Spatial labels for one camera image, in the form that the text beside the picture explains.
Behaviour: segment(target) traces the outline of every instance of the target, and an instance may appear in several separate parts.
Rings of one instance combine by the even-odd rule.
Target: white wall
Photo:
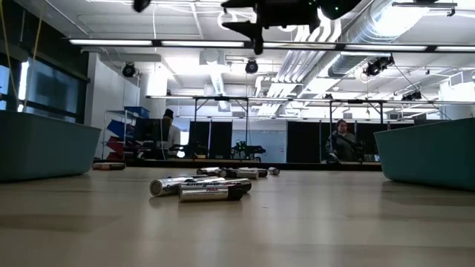
[[[448,82],[440,85],[439,99],[441,101],[475,102],[475,85],[472,82],[451,87]],[[450,119],[465,119],[475,115],[475,106],[449,105],[441,108]]]
[[[105,111],[122,111],[124,106],[137,106],[139,104],[140,89],[125,79],[122,75],[109,68],[100,61],[96,53],[89,55],[88,77],[91,82],[88,85],[85,107],[85,125],[103,129],[111,119],[120,120],[119,116],[109,115],[104,125]],[[102,137],[97,144],[95,157],[102,157]],[[105,140],[113,135],[105,131]],[[111,150],[105,148],[106,158]]]

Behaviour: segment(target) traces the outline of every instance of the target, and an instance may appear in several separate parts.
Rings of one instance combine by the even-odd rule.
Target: man
[[[166,109],[163,114],[163,122],[168,123],[170,131],[168,132],[168,141],[163,143],[164,149],[169,149],[172,145],[180,145],[180,129],[177,126],[172,125],[173,111]]]

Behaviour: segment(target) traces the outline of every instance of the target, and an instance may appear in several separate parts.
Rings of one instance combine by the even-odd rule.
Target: ventilation duct
[[[344,43],[391,43],[407,32],[427,11],[424,7],[393,7],[395,0],[375,0],[364,11],[355,24],[343,34],[338,42]],[[316,79],[316,76],[344,77],[366,60],[366,56],[325,53],[317,67],[304,80],[304,87],[318,94],[340,82],[340,79]]]

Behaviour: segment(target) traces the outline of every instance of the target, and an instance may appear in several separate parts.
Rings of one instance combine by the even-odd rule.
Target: window
[[[83,81],[41,61],[35,61],[34,69],[32,59],[22,64],[19,98],[26,95],[28,113],[82,123],[85,88]]]
[[[8,94],[9,81],[10,69],[8,67],[0,65],[0,94]],[[7,102],[4,100],[0,100],[0,111],[4,111],[6,107]]]

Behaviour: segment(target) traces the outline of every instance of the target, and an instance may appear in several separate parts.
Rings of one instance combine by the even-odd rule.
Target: silver battery
[[[180,183],[192,182],[214,182],[224,181],[221,177],[173,177],[165,179],[155,179],[150,183],[150,193],[154,197],[168,196],[178,194]]]
[[[271,167],[269,168],[269,173],[272,174],[272,175],[279,175],[281,173],[281,170],[277,169],[277,168],[274,168],[274,167]]]
[[[205,187],[186,185],[180,186],[179,198],[180,202],[193,201],[237,201],[243,197],[244,192],[234,185],[209,185]]]
[[[201,174],[215,174],[216,170],[219,169],[218,167],[211,167],[211,168],[199,168],[196,170],[197,175]]]
[[[259,171],[256,170],[228,170],[230,178],[259,178]]]
[[[252,188],[252,183],[247,178],[242,179],[229,179],[229,180],[221,180],[221,181],[200,181],[200,182],[182,182],[180,183],[181,190],[194,190],[194,189],[201,189],[206,187],[214,187],[214,186],[235,186],[236,188],[242,190],[244,193],[247,193]]]

